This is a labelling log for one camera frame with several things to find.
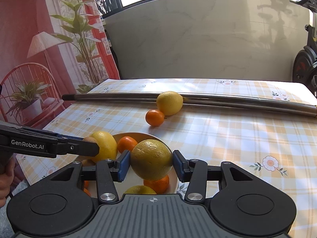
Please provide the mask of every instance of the red chair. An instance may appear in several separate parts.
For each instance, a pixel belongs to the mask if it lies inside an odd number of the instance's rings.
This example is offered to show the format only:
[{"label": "red chair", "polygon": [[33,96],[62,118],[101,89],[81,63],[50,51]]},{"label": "red chair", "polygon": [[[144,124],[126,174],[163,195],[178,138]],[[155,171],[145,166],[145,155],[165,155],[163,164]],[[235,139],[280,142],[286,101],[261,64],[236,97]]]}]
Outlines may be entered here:
[{"label": "red chair", "polygon": [[[35,80],[50,85],[44,89],[45,93],[41,95],[42,112],[32,119],[26,118],[21,112],[17,115],[10,112],[10,108],[15,103],[12,101],[11,95],[18,91],[17,85],[24,85]],[[52,74],[45,66],[39,63],[23,63],[13,68],[0,84],[2,85],[0,110],[5,121],[43,128],[59,113],[65,110],[64,101],[61,99],[61,94],[58,91]]]}]

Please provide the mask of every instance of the metal screw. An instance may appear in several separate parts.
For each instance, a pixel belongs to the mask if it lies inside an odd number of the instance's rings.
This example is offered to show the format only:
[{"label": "metal screw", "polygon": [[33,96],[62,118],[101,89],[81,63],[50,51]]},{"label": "metal screw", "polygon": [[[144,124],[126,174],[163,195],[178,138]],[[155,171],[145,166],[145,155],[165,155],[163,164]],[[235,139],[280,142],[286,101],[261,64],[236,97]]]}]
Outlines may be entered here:
[{"label": "metal screw", "polygon": [[104,194],[101,194],[100,195],[100,198],[103,200],[103,201],[112,201],[116,198],[116,195],[114,195],[113,193],[104,193]]},{"label": "metal screw", "polygon": [[202,199],[202,195],[200,193],[193,192],[193,193],[189,193],[187,195],[187,198],[191,201],[199,201]]}]

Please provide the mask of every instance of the metal pole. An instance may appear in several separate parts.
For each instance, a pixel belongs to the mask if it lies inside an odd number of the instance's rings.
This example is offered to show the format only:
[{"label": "metal pole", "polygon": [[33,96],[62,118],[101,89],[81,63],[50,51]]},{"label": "metal pole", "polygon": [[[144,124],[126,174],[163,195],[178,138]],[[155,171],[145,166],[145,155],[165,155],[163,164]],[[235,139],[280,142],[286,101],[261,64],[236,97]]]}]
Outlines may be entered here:
[{"label": "metal pole", "polygon": [[[66,94],[65,101],[127,101],[127,102],[156,102],[160,92],[122,92],[122,93],[89,93]],[[223,106],[245,109],[256,109],[271,112],[291,113],[309,117],[317,117],[317,107],[288,101],[267,98],[255,98],[233,95],[179,93],[184,104]]]}]

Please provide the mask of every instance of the crosshair marking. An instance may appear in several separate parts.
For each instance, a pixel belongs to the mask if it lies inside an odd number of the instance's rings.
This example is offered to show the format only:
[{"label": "crosshair marking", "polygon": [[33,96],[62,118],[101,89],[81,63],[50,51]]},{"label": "crosshair marking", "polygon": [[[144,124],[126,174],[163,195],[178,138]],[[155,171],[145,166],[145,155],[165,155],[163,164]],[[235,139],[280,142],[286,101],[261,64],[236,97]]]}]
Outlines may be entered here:
[{"label": "crosshair marking", "polygon": [[153,198],[150,198],[148,201],[150,201],[150,202],[153,202],[153,203],[154,203],[154,202],[157,202],[157,201],[159,201],[159,200],[158,200],[157,198],[154,198],[154,197],[153,197]]}]

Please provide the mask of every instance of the plaid tablecloth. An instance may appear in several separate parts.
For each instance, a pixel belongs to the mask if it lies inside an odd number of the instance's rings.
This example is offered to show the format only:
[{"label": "plaid tablecloth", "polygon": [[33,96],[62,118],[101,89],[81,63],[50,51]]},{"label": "plaid tablecloth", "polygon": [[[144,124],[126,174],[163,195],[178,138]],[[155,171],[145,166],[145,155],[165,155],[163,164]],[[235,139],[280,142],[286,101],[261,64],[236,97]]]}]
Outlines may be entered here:
[{"label": "plaid tablecloth", "polygon": [[[211,80],[107,80],[91,92],[196,92],[232,94],[317,105],[306,87],[297,83]],[[111,134],[146,132],[162,139],[185,158],[209,165],[231,161],[290,195],[297,206],[291,237],[317,237],[317,119],[246,109],[184,105],[160,127],[145,122],[154,103],[76,102],[45,129],[85,137],[97,130]],[[17,157],[30,184],[76,158]],[[186,184],[179,191],[185,193]],[[208,182],[207,196],[218,191]]]}]

